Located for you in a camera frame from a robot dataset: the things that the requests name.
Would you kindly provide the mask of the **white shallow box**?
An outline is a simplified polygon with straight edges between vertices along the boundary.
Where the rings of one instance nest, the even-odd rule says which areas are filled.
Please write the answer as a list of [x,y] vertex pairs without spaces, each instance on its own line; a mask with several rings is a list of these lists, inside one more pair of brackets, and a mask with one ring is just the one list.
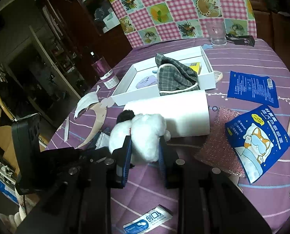
[[[200,89],[209,90],[216,87],[214,70],[201,46],[166,53],[165,56],[178,60],[186,66],[199,63],[201,65],[201,72],[198,74]],[[114,102],[118,106],[124,106],[130,101],[159,97],[158,79],[155,74],[157,69],[155,58],[131,65],[112,94]]]

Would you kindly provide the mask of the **dark wooden cabinet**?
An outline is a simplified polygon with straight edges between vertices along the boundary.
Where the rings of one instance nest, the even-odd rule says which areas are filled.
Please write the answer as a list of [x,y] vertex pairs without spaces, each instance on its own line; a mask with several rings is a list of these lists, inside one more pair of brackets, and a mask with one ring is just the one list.
[[109,0],[37,0],[48,26],[62,46],[75,55],[75,67],[86,83],[94,86],[99,77],[93,63],[105,58],[116,66],[132,50],[120,25],[107,27],[114,15]]

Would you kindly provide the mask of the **small lilac pouch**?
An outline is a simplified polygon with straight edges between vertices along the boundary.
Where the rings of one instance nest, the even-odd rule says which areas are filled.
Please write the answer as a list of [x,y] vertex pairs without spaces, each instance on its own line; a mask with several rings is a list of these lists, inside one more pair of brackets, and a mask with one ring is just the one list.
[[145,88],[145,87],[156,85],[156,84],[157,84],[157,78],[154,75],[150,75],[141,79],[136,84],[136,88],[141,89],[141,88]]

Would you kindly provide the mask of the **white plush toy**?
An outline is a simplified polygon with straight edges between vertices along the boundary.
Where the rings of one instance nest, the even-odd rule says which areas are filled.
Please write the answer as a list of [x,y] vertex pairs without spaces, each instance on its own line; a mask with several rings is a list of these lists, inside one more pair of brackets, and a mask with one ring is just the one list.
[[131,164],[156,162],[159,159],[159,141],[171,139],[164,117],[160,114],[138,114],[124,110],[117,117],[117,123],[109,137],[109,152],[121,148],[127,136],[131,137]]

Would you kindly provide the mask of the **pink glitter sponge cloth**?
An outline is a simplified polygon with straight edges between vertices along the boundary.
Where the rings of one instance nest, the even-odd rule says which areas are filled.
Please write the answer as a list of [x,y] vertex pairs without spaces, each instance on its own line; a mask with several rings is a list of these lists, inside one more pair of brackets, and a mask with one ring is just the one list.
[[239,112],[226,107],[219,108],[207,139],[194,157],[225,173],[245,177],[244,169],[225,134],[225,123],[239,115]]

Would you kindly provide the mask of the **pink checkered patchwork cushion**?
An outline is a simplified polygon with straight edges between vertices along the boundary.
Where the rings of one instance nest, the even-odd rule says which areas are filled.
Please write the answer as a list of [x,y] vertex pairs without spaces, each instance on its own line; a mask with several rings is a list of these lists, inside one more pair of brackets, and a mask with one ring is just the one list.
[[249,0],[109,0],[131,47],[208,37],[207,25],[257,36]]

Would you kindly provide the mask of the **purple spray bottle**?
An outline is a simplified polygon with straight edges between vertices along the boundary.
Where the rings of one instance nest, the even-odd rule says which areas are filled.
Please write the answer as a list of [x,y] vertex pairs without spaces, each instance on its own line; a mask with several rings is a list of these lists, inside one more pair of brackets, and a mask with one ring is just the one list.
[[102,83],[107,89],[112,89],[116,87],[119,83],[119,79],[113,72],[112,68],[109,66],[104,57],[98,58],[97,55],[92,51],[91,53],[92,68],[100,78]]

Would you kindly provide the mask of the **white blue bandage sachet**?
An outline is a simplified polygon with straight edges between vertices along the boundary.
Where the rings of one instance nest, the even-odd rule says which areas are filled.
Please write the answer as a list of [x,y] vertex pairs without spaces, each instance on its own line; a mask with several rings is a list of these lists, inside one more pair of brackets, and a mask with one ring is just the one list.
[[173,215],[166,208],[157,206],[136,220],[125,224],[123,229],[128,234],[147,233],[170,220],[172,217]]

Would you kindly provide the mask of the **blue eye mask packet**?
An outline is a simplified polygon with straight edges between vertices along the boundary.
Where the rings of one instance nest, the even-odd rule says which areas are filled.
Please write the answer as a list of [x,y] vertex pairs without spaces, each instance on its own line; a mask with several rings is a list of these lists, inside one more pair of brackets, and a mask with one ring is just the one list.
[[251,184],[261,178],[290,147],[289,135],[267,105],[225,123],[225,133]]

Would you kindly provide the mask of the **yellow printed packet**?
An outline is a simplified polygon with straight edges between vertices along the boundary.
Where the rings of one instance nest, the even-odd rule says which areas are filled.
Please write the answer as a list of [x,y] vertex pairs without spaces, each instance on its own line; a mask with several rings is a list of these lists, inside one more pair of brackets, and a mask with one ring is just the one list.
[[202,65],[201,65],[200,62],[187,63],[186,66],[190,67],[197,74],[200,74],[201,73]]

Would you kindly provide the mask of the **purple striped bedsheet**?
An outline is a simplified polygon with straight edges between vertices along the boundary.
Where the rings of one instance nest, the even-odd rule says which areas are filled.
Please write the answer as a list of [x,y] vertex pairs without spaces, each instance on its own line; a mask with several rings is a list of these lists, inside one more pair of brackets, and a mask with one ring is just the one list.
[[[202,40],[179,40],[153,44],[133,49],[114,71],[121,77],[137,62],[164,54],[197,47],[205,44]],[[210,105],[210,134],[205,142],[201,136],[173,138],[168,146],[178,151],[185,161],[217,166],[231,173],[236,186],[254,205],[269,224],[274,233],[290,233],[290,72],[280,57],[263,40],[257,40],[254,47],[227,44],[205,51],[213,69],[223,73],[223,79],[216,87],[206,91]],[[235,75],[253,74],[267,77],[276,86],[279,108],[269,105],[262,110],[262,104],[232,98]],[[54,133],[46,150],[74,147],[84,142],[93,128],[96,113],[86,111],[73,120],[70,113],[69,137],[63,141],[64,121]],[[249,150],[262,150],[259,157],[263,175],[254,183],[245,177],[233,174],[244,172],[259,174],[251,162],[254,153]],[[174,216],[155,228],[152,233],[175,233],[177,229],[178,191],[167,190],[157,164],[146,164],[133,168],[128,184],[123,190],[111,192],[112,223],[114,233],[124,233],[123,225],[135,220],[161,204],[170,209]]]

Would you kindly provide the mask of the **clear drinking glass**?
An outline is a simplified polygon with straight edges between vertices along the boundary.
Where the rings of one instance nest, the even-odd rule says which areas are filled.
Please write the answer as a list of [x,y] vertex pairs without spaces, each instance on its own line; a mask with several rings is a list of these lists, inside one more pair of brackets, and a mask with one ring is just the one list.
[[207,33],[210,37],[212,45],[226,45],[226,30],[224,22],[207,22],[206,23]]

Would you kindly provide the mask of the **grey plaid slipper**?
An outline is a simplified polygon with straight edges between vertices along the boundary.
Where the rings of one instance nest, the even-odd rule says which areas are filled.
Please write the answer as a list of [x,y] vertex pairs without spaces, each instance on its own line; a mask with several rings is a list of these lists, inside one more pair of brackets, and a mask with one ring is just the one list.
[[161,96],[200,90],[197,73],[179,61],[157,53],[157,85]]

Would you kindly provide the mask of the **blue foil packet back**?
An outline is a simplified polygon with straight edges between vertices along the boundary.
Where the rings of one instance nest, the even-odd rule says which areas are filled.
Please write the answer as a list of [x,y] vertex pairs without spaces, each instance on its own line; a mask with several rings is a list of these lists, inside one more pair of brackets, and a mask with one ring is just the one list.
[[279,108],[276,85],[270,77],[231,71],[227,97]]

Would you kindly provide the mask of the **white face mask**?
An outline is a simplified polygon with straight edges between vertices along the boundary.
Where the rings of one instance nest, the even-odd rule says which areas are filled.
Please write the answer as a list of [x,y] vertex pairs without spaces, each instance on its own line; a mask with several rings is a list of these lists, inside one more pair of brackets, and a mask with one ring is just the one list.
[[74,113],[74,119],[78,118],[78,115],[82,110],[88,109],[90,105],[96,104],[99,102],[97,93],[100,88],[101,88],[100,86],[97,86],[96,91],[87,93],[78,101],[76,110]]

